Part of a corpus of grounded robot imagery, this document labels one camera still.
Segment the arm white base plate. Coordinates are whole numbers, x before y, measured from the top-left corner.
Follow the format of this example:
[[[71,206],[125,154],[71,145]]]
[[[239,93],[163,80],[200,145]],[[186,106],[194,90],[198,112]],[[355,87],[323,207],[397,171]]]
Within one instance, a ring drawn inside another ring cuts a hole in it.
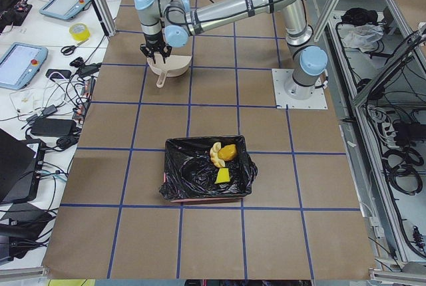
[[[327,110],[321,78],[313,86],[300,86],[293,80],[293,69],[272,69],[276,108]]]

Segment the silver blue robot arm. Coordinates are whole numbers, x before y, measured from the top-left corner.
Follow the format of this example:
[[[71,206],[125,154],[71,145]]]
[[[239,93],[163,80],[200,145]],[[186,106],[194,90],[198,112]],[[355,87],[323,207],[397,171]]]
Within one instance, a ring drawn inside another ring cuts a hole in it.
[[[223,0],[198,9],[191,9],[189,0],[134,0],[134,6],[145,38],[140,50],[153,61],[157,57],[165,61],[191,36],[262,13],[279,12],[295,65],[289,84],[312,88],[327,66],[326,53],[312,43],[314,30],[307,22],[302,0]]]

